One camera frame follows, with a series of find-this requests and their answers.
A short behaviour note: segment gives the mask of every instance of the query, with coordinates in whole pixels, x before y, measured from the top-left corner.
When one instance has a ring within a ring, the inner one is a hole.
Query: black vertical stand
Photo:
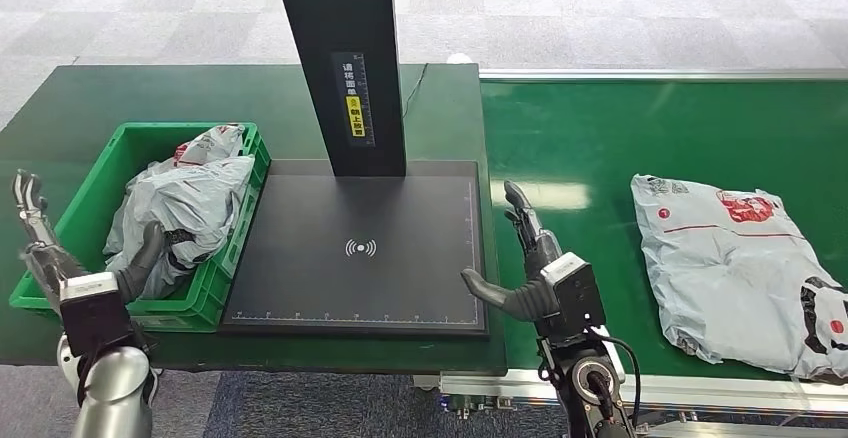
[[[404,176],[392,0],[283,0],[336,176]]]
[[[221,331],[487,337],[478,164],[407,163],[392,0],[283,3],[332,171],[272,161]]]

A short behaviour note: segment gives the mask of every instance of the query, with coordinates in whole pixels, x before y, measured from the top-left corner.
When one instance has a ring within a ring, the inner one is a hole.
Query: robotic hand
[[[125,304],[141,294],[164,248],[162,225],[145,227],[126,269],[89,274],[56,239],[40,189],[37,175],[18,170],[12,194],[29,236],[22,258],[65,328],[56,359],[80,405],[71,436],[149,438],[157,375]]]
[[[476,271],[462,271],[471,294],[520,321],[536,326],[542,364],[539,378],[557,391],[567,410],[572,437],[634,437],[639,414],[639,368],[632,350],[606,333],[603,304],[589,263],[563,254],[553,233],[542,228],[521,189],[504,183],[512,221],[524,251],[527,282],[515,290],[488,283]],[[628,419],[619,393],[624,378],[612,343],[631,355],[636,399]]]

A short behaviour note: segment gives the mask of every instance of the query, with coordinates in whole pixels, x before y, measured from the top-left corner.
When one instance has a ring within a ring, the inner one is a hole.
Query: label on pole
[[[342,97],[345,129],[353,146],[374,147],[374,127],[368,100],[368,78],[363,53],[336,52],[332,55],[336,84]]]

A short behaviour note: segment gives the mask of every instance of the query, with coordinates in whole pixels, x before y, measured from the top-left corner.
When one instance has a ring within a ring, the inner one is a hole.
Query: plastic bag
[[[127,200],[138,181],[167,173],[174,168],[204,165],[210,161],[238,156],[242,148],[242,134],[244,134],[244,126],[239,124],[219,125],[210,128],[193,140],[179,145],[174,150],[174,156],[162,162],[154,161],[148,164],[147,169],[127,182],[124,200],[112,219],[112,228],[106,237],[103,254],[114,255],[124,248],[124,208],[127,206]]]
[[[103,249],[114,255],[106,269],[127,265],[142,245],[150,221],[162,223],[167,242],[141,299],[169,295],[226,243],[253,169],[252,156],[236,156],[243,131],[240,125],[212,128],[127,183],[127,195],[115,212]]]
[[[848,375],[848,295],[779,197],[643,175],[630,186],[669,342],[709,363]]]

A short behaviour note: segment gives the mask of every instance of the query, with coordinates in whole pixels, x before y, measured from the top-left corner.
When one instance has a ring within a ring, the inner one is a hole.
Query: black cable
[[[595,330],[591,328],[587,328],[587,330],[589,335],[591,335],[593,338],[616,344],[624,348],[624,351],[626,351],[627,354],[630,356],[630,361],[631,363],[633,363],[633,375],[636,377],[636,395],[633,398],[633,414],[630,415],[630,420],[633,422],[633,428],[636,428],[636,424],[639,421],[639,402],[642,400],[642,375],[639,372],[639,361],[636,359],[636,353],[633,351],[633,348],[631,348],[630,345],[628,345],[622,340],[619,340],[618,338],[599,335],[595,332]]]
[[[82,402],[85,401],[85,394],[88,392],[88,387],[85,386],[85,382],[88,381],[88,374],[91,372],[91,368],[94,367],[94,363],[97,362],[97,359],[100,358],[100,347],[98,346],[94,353],[89,353],[84,357],[82,369],[79,370],[79,383],[77,384],[77,404],[82,406]]]
[[[421,87],[421,81],[424,79],[424,74],[427,73],[427,67],[430,66],[430,63],[424,63],[424,67],[421,68],[421,74],[418,75],[418,81],[415,82],[415,86],[412,87],[412,91],[409,93],[409,96],[406,97],[406,102],[403,105],[403,115],[401,115],[401,120],[406,118],[406,113],[409,112],[409,104],[412,102],[412,98],[418,93],[418,88]]]
[[[612,418],[612,395],[609,392],[609,383],[601,375],[600,372],[590,371],[586,375],[586,380],[589,382],[589,389],[598,395],[598,403],[600,403],[601,416],[605,420]]]

